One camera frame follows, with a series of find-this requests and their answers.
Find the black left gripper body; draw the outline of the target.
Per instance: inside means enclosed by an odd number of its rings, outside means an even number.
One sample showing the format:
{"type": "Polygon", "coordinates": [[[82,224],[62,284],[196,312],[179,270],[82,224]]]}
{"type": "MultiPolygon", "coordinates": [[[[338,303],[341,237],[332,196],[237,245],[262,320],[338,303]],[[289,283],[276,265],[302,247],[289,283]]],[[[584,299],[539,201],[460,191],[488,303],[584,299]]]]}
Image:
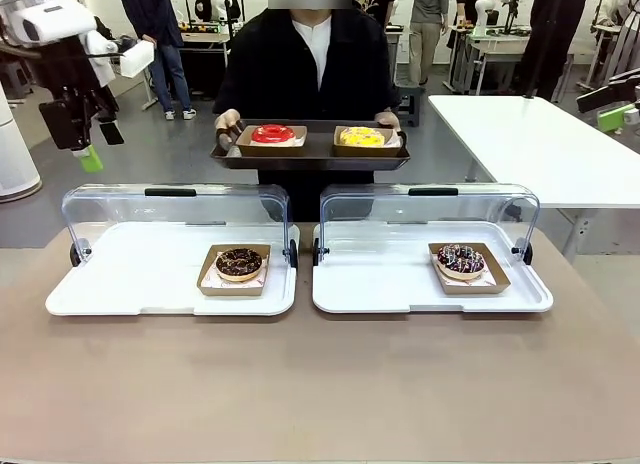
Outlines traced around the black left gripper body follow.
{"type": "Polygon", "coordinates": [[[90,145],[95,106],[76,88],[63,87],[38,109],[58,149],[85,149],[90,145]]]}

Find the person's right hand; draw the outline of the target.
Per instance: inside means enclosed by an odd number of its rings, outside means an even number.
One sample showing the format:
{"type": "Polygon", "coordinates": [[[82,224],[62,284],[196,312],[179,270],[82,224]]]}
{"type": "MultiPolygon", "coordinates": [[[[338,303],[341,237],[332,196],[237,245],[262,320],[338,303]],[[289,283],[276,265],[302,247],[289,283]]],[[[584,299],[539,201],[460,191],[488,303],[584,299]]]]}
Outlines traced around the person's right hand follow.
{"type": "Polygon", "coordinates": [[[218,144],[228,149],[242,133],[240,113],[236,109],[224,111],[216,118],[215,127],[218,144]]]}

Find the person's left hand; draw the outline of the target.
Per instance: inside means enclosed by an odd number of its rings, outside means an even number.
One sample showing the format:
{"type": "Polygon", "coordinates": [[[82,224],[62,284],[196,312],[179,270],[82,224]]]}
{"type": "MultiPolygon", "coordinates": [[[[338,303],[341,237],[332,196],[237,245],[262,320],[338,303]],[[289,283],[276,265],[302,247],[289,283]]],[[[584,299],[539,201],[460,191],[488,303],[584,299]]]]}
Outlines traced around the person's left hand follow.
{"type": "Polygon", "coordinates": [[[392,111],[387,110],[377,113],[374,120],[383,128],[392,129],[394,132],[399,132],[401,130],[400,121],[392,111]]]}

